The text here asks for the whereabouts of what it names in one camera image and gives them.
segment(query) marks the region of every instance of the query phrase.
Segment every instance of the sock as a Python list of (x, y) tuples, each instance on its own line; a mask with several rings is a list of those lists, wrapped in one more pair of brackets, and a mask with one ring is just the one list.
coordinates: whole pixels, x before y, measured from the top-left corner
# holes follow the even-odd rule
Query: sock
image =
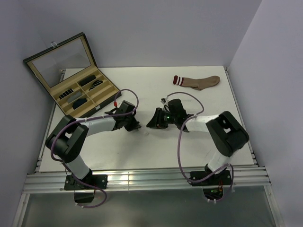
[(175, 76), (173, 84), (179, 85), (181, 87), (191, 87), (195, 90), (203, 90), (208, 87), (217, 85), (220, 82), (220, 77), (211, 76), (204, 79), (191, 79), (186, 77)]

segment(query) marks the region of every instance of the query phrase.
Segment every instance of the black mounting bracket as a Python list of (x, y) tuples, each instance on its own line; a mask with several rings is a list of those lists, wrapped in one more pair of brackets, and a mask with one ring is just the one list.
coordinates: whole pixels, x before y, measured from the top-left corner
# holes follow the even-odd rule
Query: black mounting bracket
[[(100, 189), (106, 189), (107, 187), (107, 175), (92, 175), (91, 177), (93, 186), (96, 186)], [(76, 191), (76, 190), (89, 190), (91, 188), (79, 184), (72, 175), (66, 176), (64, 190), (65, 191)]]
[[(210, 174), (209, 171), (193, 171), (190, 172), (190, 179), (193, 181), (201, 180)], [(220, 183), (222, 185), (230, 185), (232, 183), (232, 177), (229, 170), (223, 170), (219, 174), (214, 174), (207, 180), (201, 183), (191, 183), (191, 186), (218, 186)]]

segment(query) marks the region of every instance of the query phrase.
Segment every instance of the black and white striped item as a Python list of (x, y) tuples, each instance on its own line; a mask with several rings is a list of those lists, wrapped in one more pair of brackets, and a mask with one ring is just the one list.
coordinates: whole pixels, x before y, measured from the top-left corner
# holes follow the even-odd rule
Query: black and white striped item
[(90, 91), (91, 89), (94, 89), (96, 86), (98, 86), (98, 85), (100, 85), (100, 84), (102, 84), (102, 83), (103, 83), (102, 80), (96, 80), (96, 81), (92, 84), (92, 86), (90, 87), (89, 91)]
[(73, 92), (73, 89), (68, 89), (67, 91), (64, 91), (60, 96), (59, 99), (63, 99), (64, 97), (66, 97), (67, 95), (69, 95), (70, 93)]

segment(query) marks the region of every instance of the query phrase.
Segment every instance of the storage box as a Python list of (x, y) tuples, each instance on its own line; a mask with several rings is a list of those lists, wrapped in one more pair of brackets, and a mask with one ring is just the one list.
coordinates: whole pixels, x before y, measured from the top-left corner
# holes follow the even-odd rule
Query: storage box
[(113, 102), (119, 89), (98, 69), (84, 33), (52, 46), (23, 62), (65, 114), (89, 117)]

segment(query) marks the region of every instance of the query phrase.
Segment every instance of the cable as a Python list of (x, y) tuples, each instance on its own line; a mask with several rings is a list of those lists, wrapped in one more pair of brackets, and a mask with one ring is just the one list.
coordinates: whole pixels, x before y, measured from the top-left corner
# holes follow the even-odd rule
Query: cable
[(231, 185), (230, 185), (229, 189), (228, 189), (227, 192), (226, 192), (226, 193), (229, 193), (229, 192), (231, 191), (231, 189), (232, 189), (232, 185), (233, 185), (233, 174), (234, 174), (234, 172), (233, 172), (233, 166), (232, 166), (231, 164), (225, 164), (225, 165), (221, 166), (220, 168), (216, 169), (215, 171), (213, 171), (212, 173), (210, 173), (209, 175), (207, 175), (206, 177), (204, 177), (204, 178), (202, 178), (202, 179), (200, 179), (200, 180), (196, 180), (196, 181), (195, 181), (195, 180), (191, 180), (191, 179), (189, 179), (189, 178), (186, 176), (186, 174), (185, 174), (185, 172), (184, 172), (184, 170), (183, 170), (183, 168), (182, 168), (182, 165), (181, 165), (181, 158), (180, 158), (180, 144), (181, 144), (182, 132), (183, 132), (183, 129), (184, 129), (186, 123), (187, 123), (189, 120), (196, 118), (198, 114), (201, 114), (201, 113), (204, 112), (204, 106), (203, 106), (203, 104), (202, 104), (196, 97), (194, 97), (193, 95), (191, 95), (191, 94), (189, 94), (189, 93), (186, 93), (186, 92), (174, 92), (174, 93), (171, 93), (171, 94), (167, 95), (167, 97), (169, 97), (169, 96), (171, 96), (171, 95), (174, 95), (174, 94), (184, 94), (184, 95), (191, 96), (191, 97), (194, 98), (194, 99), (201, 105), (201, 107), (202, 107), (202, 111), (196, 113), (194, 116), (191, 116), (191, 117), (187, 118), (187, 119), (183, 122), (183, 124), (182, 124), (182, 126), (181, 126), (181, 128), (180, 128), (180, 133), (179, 133), (179, 137), (178, 137), (178, 146), (177, 146), (177, 157), (178, 157), (178, 165), (179, 165), (179, 169), (180, 169), (181, 174), (183, 175), (183, 177), (184, 177), (188, 182), (191, 182), (191, 183), (200, 183), (200, 182), (203, 182), (203, 181), (207, 180), (208, 178), (210, 178), (212, 175), (214, 175), (215, 173), (219, 172), (220, 170), (223, 170), (223, 169), (225, 169), (226, 167), (230, 166), (231, 169), (232, 169), (232, 182), (231, 182)]
[[(135, 111), (137, 110), (138, 106), (139, 106), (139, 98), (138, 98), (137, 94), (136, 94), (135, 92), (133, 92), (132, 90), (130, 90), (130, 89), (126, 89), (126, 88), (125, 88), (125, 89), (122, 89), (122, 90), (118, 91), (117, 94), (115, 95), (114, 103), (116, 103), (117, 96), (118, 96), (118, 94), (120, 94), (122, 91), (129, 91), (129, 92), (133, 93), (134, 96), (135, 96), (136, 99), (137, 99), (137, 105), (136, 105), (136, 107), (135, 107), (132, 111), (130, 111), (130, 112), (128, 112), (128, 113), (123, 113), (123, 114), (121, 113), (121, 114), (105, 115), (105, 116), (99, 116), (99, 117), (90, 117), (90, 118), (87, 118), (86, 121), (93, 121), (93, 120), (98, 120), (98, 119), (107, 118), (107, 117), (126, 116), (126, 115), (130, 115), (130, 114), (132, 114), (133, 112), (135, 112)], [(63, 129), (61, 129), (61, 131), (60, 131), (60, 132), (58, 133), (58, 135), (55, 137), (55, 139), (54, 139), (54, 141), (53, 141), (53, 143), (52, 143), (52, 146), (51, 146), (51, 158), (52, 158), (54, 161), (61, 162), (61, 163), (63, 164), (63, 166), (64, 166), (69, 172), (71, 172), (71, 171), (70, 171), (70, 169), (67, 167), (67, 165), (66, 165), (61, 159), (58, 159), (58, 158), (55, 158), (55, 157), (54, 157), (54, 155), (53, 155), (53, 150), (54, 150), (54, 147), (55, 147), (55, 144), (56, 144), (57, 140), (58, 140), (59, 137), (62, 135), (62, 133), (64, 133), (64, 132), (66, 131), (66, 129), (68, 129), (68, 128), (71, 127), (72, 125), (77, 124), (77, 123), (81, 123), (81, 122), (85, 122), (85, 119), (76, 120), (76, 121), (74, 121), (74, 122), (71, 122), (71, 123), (67, 124)], [(81, 205), (78, 204), (79, 206), (81, 206), (81, 207), (83, 207), (83, 208), (95, 208), (95, 207), (101, 206), (103, 203), (105, 203), (105, 201), (106, 201), (106, 199), (107, 199), (107, 193), (106, 193), (103, 189), (98, 188), (98, 187), (93, 186), (93, 185), (90, 185), (90, 184), (87, 184), (87, 183), (84, 183), (83, 181), (81, 181), (80, 179), (78, 179), (73, 173), (72, 173), (71, 175), (72, 175), (72, 177), (73, 177), (78, 183), (80, 183), (80, 184), (82, 184), (82, 185), (84, 185), (84, 186), (90, 187), (90, 188), (92, 188), (92, 189), (99, 190), (99, 191), (103, 192), (103, 193), (104, 193), (104, 196), (105, 196), (104, 199), (103, 199), (103, 201), (102, 201), (101, 203), (97, 204), (97, 205), (94, 205), (94, 206), (81, 206)]]

